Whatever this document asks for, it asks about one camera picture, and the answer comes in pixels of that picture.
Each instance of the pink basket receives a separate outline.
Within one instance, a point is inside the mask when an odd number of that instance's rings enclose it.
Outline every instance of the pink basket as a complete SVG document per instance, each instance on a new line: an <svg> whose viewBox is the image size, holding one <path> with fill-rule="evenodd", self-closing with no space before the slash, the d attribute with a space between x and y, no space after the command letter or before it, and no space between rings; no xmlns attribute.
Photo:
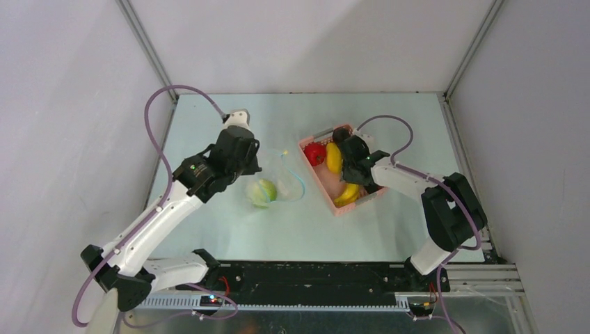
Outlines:
<svg viewBox="0 0 590 334"><path fill-rule="evenodd" d="M378 196L383 195L385 193L385 191L387 190L386 188L381 188L377 192L369 195L366 192L366 190L361 189L360 195L358 196L358 199L355 202L345 205L343 207L337 207L336 205L334 205L333 198L338 197L342 193L342 191L344 190L344 187L346 186L346 183L344 183L343 181L340 180L339 175L336 175L336 174L330 172L328 170L328 167L326 167L325 162L319 166L313 167L310 164L310 162L308 161L308 158L305 156L305 153L303 153L303 149L307 145L314 143L314 142L321 143L322 145L326 145L328 143L331 143L332 142L332 133L334 132L334 129L338 129L339 127L343 127L343 128L348 129L349 132L352 134L353 127L350 124L343 124L343 125L338 125L337 127L334 127L331 129L324 130L322 132L319 132L318 134L315 134L314 136L310 136L310 137L304 138L301 141L299 141L299 148L300 148L299 152L301 152L301 156L303 157L303 161L305 162L305 165L310 170L310 173L313 176L315 183L317 184L319 190L321 190L321 193L324 196L324 198L326 199L326 202L328 203L328 207L330 207L330 210L332 211L334 216L340 216L341 214L349 212L352 209L354 209L355 207L357 207L365 202L368 202L370 200L373 200L373 199L377 198Z"/></svg>

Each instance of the metal corner post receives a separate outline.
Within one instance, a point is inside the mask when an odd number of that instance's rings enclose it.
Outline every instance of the metal corner post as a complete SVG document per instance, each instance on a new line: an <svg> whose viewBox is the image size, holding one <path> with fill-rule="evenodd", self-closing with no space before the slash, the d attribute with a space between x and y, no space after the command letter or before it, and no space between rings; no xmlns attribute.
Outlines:
<svg viewBox="0 0 590 334"><path fill-rule="evenodd" d="M506 2L506 1L505 0L494 0L493 3L491 4L490 8L488 9L488 12L486 13L486 16L484 17L484 20L479 25L479 28L477 29L475 36L471 40L471 43L469 44L469 47L467 48L465 55L461 59L459 66L457 67L455 73L453 74L451 82L449 82L449 85L447 86L447 89L445 90L445 97L447 98L447 100L455 92L455 89L457 88L457 85L459 84L459 81L461 80L463 73L465 73L465 70L468 68L469 64L471 63L473 56L475 55L475 53L477 52L477 50L481 46L481 42L484 40L484 38L486 37L486 35L490 31L490 27L492 27L494 21L496 20L498 13L500 12L500 10L502 9L502 6L504 5L504 2Z"/></svg>
<svg viewBox="0 0 590 334"><path fill-rule="evenodd" d="M133 31L133 34L135 35L137 42L139 43L139 46L145 53L147 61L150 62L150 65L152 66L154 72L158 76L158 80L160 81L162 86L171 85L172 81L166 73L166 69L164 68L164 65L158 57L154 45L150 41L150 38L148 37L147 33L145 32L145 29L141 24L141 20L139 19L137 12L131 4L131 0L116 0L116 2L119 5L122 14L125 16L125 19L129 24L129 27ZM178 100L178 94L174 90L169 90L168 96L172 100L172 103L176 103L176 101Z"/></svg>
<svg viewBox="0 0 590 334"><path fill-rule="evenodd" d="M477 188L477 182L473 175L471 169L471 163L469 161L469 156L467 153L467 149L463 144L463 140L461 139L461 134L459 131L459 126L453 116L451 106L449 101L445 97L444 93L438 93L438 103L440 104L440 110L442 112L442 116L445 120L445 124L447 125L447 131L449 132L449 137L451 139L451 145L453 147L453 153L455 154L455 160L457 160L457 164L459 165L459 171L465 175L469 183L473 187L473 191L475 195L480 198L480 192ZM500 251L493 245L493 227L490 223L484 229L480 231L481 234L481 248L484 251L484 256L486 257L487 262L493 262L497 256L500 256Z"/></svg>

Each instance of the red wire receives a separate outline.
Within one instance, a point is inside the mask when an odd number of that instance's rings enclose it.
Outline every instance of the red wire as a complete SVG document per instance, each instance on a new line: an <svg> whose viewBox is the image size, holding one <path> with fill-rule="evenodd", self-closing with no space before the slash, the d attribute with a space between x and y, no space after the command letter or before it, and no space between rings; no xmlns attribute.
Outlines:
<svg viewBox="0 0 590 334"><path fill-rule="evenodd" d="M225 278L225 276L221 276L219 278L219 280L221 282L224 282L225 283L225 296L229 296L229 294L230 294L230 284L228 283L227 278Z"/></svg>
<svg viewBox="0 0 590 334"><path fill-rule="evenodd" d="M438 295L436 294L436 289L434 288L434 285L432 283L430 283L430 285L429 285L429 290L430 290L430 299L432 300L433 293L436 298L434 301L432 301L432 303L436 303L438 301Z"/></svg>

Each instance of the cable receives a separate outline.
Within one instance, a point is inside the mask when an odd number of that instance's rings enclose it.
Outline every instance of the cable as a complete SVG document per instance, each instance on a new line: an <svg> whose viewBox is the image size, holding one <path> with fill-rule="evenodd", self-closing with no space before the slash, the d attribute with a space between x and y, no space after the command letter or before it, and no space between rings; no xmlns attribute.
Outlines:
<svg viewBox="0 0 590 334"><path fill-rule="evenodd" d="M225 276L221 276L218 280L225 283L225 295L229 296L230 295L230 284L229 284L227 278L225 278Z"/></svg>
<svg viewBox="0 0 590 334"><path fill-rule="evenodd" d="M436 287L438 289L438 295L439 295L442 311L445 314L444 319L447 320L447 322L449 323L449 326L451 327L453 332L457 333L455 330L455 327L453 326L453 324L456 324L456 322L449 316L449 313L447 312L447 308L445 307L445 302L443 301L443 293L442 293L443 291L440 288L440 272L443 269L443 266L445 266L457 254L459 249L466 249L469 251L473 251L473 250L477 251L478 249L480 249L481 248L481 236L479 235L479 231L477 230L477 226L475 225L475 222L473 221L473 217L471 217L471 214L469 213L469 211L467 210L465 205L461 202L459 197L446 184L444 184L440 180L430 177L429 175L424 174L418 170L404 166L402 164L398 164L395 161L395 156L398 155L400 152L404 151L406 148L408 148L410 146L410 144L412 143L412 141L414 140L414 131L412 130L412 127L410 126L410 124L408 122L406 122L404 119L397 117L397 116L379 115L379 116L371 117L368 120L361 123L360 126L357 128L357 130L360 130L360 128L364 127L368 122L375 120L377 118L392 118L394 120L398 120L399 122L403 123L408 128L408 131L410 132L410 138L409 138L408 142L404 146L402 146L400 149L398 149L397 151L395 151L391 154L391 158L390 158L391 164L399 169L405 170L406 172L409 172L409 173L414 174L418 177L421 177L428 182L432 182L432 183L440 186L440 188L442 188L443 190L445 190L451 196L451 198L453 198L453 201L459 207L459 209L461 210L461 212L463 213L463 215L467 219L469 226L471 227L471 230L473 232L473 235L475 236L475 246L473 246L473 247L459 246L444 261L442 261L442 263L436 269Z"/></svg>
<svg viewBox="0 0 590 334"><path fill-rule="evenodd" d="M408 317L412 318L412 320L415 319L415 321L416 320L432 320L432 319L446 320L447 319L445 317L441 317L440 315L433 315L431 317L416 317L414 314L412 314L412 312L408 312L408 313L406 313L406 315ZM452 321L453 325L455 325L455 327L457 327L462 332L462 334L467 334L467 331L465 331L465 329L463 327L461 327L461 325L457 321L454 321L453 319L451 319L451 321Z"/></svg>
<svg viewBox="0 0 590 334"><path fill-rule="evenodd" d="M172 168L170 167L170 163L168 162L166 156L164 155L164 152L162 151L162 147L160 147L156 138L154 137L154 134L152 133L152 128L150 126L149 111L150 111L150 106L152 105L152 102L156 99L156 97L158 97L158 95L160 95L168 90L172 90L172 89L187 89L187 90L190 90L190 91L200 94L205 99L207 99L207 101L209 101L209 103L211 103L211 105L215 108L215 110L220 115L220 117L222 117L222 119L225 117L225 113L217 106L217 103L215 103L215 101L213 101L213 99L210 96L205 94L203 91L201 91L197 88L194 88L194 87L190 87L190 86L170 85L170 86L162 87L159 90L156 90L154 92L154 94L152 94L152 96L150 96L150 98L147 99L147 102L145 103L145 108L143 109L143 119L144 119L144 123L145 123L145 129L147 130L147 136L150 137L150 141L152 142L152 145L154 146L154 149L156 150L158 157L162 160L162 162L164 163L164 166L166 167L166 174L168 176L168 183L166 185L166 190L164 191L164 194L162 195L160 201L157 203L156 207L161 207L164 204L164 202L168 198L168 195L170 194L170 191L172 190ZM96 277L96 275L98 274L100 269L102 269L104 267L104 265L115 255L115 249L122 248L139 230L141 230L143 228L143 226L148 221L150 221L150 219L155 214L156 214L156 210L153 209L149 214L147 214L147 216L145 216L144 219L142 219L139 222L139 224L137 224L135 226L135 228L133 228L125 237L123 237L123 239L121 239L121 241L119 241L119 243L113 248L113 250L108 252L104 256L104 259L96 266L96 268L94 268L94 270L92 270L92 272L87 277L87 279L84 281L84 283L82 284L82 287L78 291L78 294L76 295L76 299L74 300L74 305L72 306L72 322L74 323L74 325L76 325L78 327L87 327L88 326L88 322L81 322L78 319L78 308L80 307L80 302L82 300L82 296L84 296L84 292L86 292L86 289L90 285L90 282L92 282L94 280L94 277Z"/></svg>
<svg viewBox="0 0 590 334"><path fill-rule="evenodd" d="M410 132L410 138L408 139L408 142L404 146L402 146L399 150L397 150L391 154L391 159L392 159L392 161L394 161L393 159L395 158L395 156L398 155L399 153L403 152L406 148L410 147L410 145L414 141L414 130L412 129L410 124L408 122L406 122L406 120L404 120L403 118L397 117L397 116L393 116L393 115L373 116L373 117L369 118L368 120L360 123L360 125L356 129L360 131L361 127L364 127L368 122L371 122L372 120L376 120L378 118L391 118L393 120L397 120L399 122L402 122L408 128L408 131Z"/></svg>
<svg viewBox="0 0 590 334"><path fill-rule="evenodd" d="M428 289L432 291L432 293L434 293L434 301L431 301L430 304L436 304L436 302L438 301L438 295L436 294L436 288L434 287L434 285L432 284L432 282L430 283L430 285L428 286Z"/></svg>
<svg viewBox="0 0 590 334"><path fill-rule="evenodd" d="M160 319L160 320L156 320L156 321L154 321L154 322L152 322L150 324L147 324L147 325L133 325L133 324L130 324L127 321L127 317L123 317L123 323L125 323L125 325L127 327L129 327L129 328L133 328L133 329L144 329L144 328L156 326L157 324L161 324L161 323L163 323L165 321L168 321L170 319L174 319L176 317L181 317L183 315L193 315L193 316L194 315L198 315L199 316L199 319L201 319L201 320L203 320L203 319L225 320L225 319L229 319L229 318L235 316L238 313L238 305L230 297L224 296L222 294L217 294L216 292L213 292L211 290L205 289L204 287L200 287L200 286L198 286L196 284L186 283L185 285L187 285L189 287L192 287L194 289L200 290L202 292L205 292L206 294L212 294L213 296L219 297L219 298L223 299L224 301L227 301L228 303L232 304L232 306L234 307L234 312L232 312L230 315L224 315L222 317L212 317L210 315L204 315L203 313L199 313L199 312L197 312L195 310L190 310L190 311L189 310L186 310L186 311L181 311L181 312L174 313L173 315L170 315L170 316L165 317L165 318Z"/></svg>
<svg viewBox="0 0 590 334"><path fill-rule="evenodd" d="M488 301L490 301L490 303L494 303L494 304L498 304L498 305L502 305L502 306L506 306L507 305L506 303L501 303L499 301L496 301L495 299L493 299L493 298L491 298L491 297L489 297L489 296L487 296L485 294L482 294L481 292L477 291L475 289L477 286L478 286L477 284L476 285L461 285L461 287L457 288L456 290L457 290L457 292L462 292L463 289L465 289L465 290L467 290L469 292L472 292L474 294L477 294L478 296L484 297L485 299L487 299ZM514 289L512 289L511 287L504 287L504 288L507 289L508 291L514 292Z"/></svg>
<svg viewBox="0 0 590 334"><path fill-rule="evenodd" d="M443 291L440 288L440 272L442 271L443 267L458 253L458 251L460 249L467 249L469 251L473 251L473 250L476 251L476 250L480 249L481 248L481 236L479 235L479 231L477 230L477 226L475 225L475 222L473 221L473 217L471 217L471 214L469 214L467 207L465 207L465 205L461 202L459 197L446 184L444 184L443 182L441 182L433 177L430 177L427 174L424 174L418 170L404 166L402 164L396 164L395 161L393 161L392 164L394 164L397 168L400 168L402 170L405 170L406 172L409 172L409 173L412 173L418 177L421 177L421 178L425 179L426 181L432 182L432 183L440 186L440 188L444 189L453 198L453 201L455 202L455 204L459 207L459 209L461 210L463 215L467 218L467 222L469 223L469 226L471 227L473 235L475 236L475 246L473 246L473 247L459 246L444 261L442 261L442 263L436 269L436 287L438 289L438 298L440 301L439 304L440 304L440 307L442 307L442 312L445 314L445 319L447 320L447 322L449 323L449 325L453 329L453 332L457 333L455 331L454 327L451 325L454 323L454 320L449 316L449 313L448 313L447 308L445 306L445 302L443 301Z"/></svg>

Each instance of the red tomato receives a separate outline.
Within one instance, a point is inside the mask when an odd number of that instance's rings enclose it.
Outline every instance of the red tomato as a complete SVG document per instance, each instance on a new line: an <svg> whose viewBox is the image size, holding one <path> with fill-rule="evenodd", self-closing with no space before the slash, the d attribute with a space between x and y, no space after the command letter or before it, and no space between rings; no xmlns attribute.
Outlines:
<svg viewBox="0 0 590 334"><path fill-rule="evenodd" d="M326 159L326 147L320 143L311 143L303 149L303 153L308 158L312 166L317 166Z"/></svg>

